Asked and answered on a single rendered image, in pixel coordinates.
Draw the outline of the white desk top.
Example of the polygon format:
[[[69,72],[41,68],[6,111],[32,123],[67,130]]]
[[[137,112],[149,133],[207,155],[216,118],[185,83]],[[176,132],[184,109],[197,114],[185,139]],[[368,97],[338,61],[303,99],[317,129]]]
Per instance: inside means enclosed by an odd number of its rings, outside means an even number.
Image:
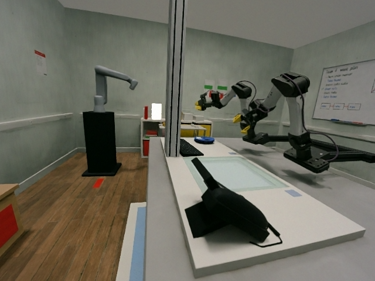
[[[270,235],[262,242],[229,224],[199,238],[193,238],[186,208],[202,201],[201,192],[183,156],[166,157],[165,138],[161,138],[163,154],[168,168],[176,206],[195,278],[245,268],[301,253],[314,251],[363,237],[366,229],[314,199],[268,170],[248,160],[222,143],[195,142],[194,138],[181,138],[189,142],[204,156],[241,156],[290,187],[236,192],[259,208],[267,221],[280,233],[281,242],[268,227]],[[228,152],[234,152],[231,155]],[[295,190],[302,196],[293,197],[284,190]]]

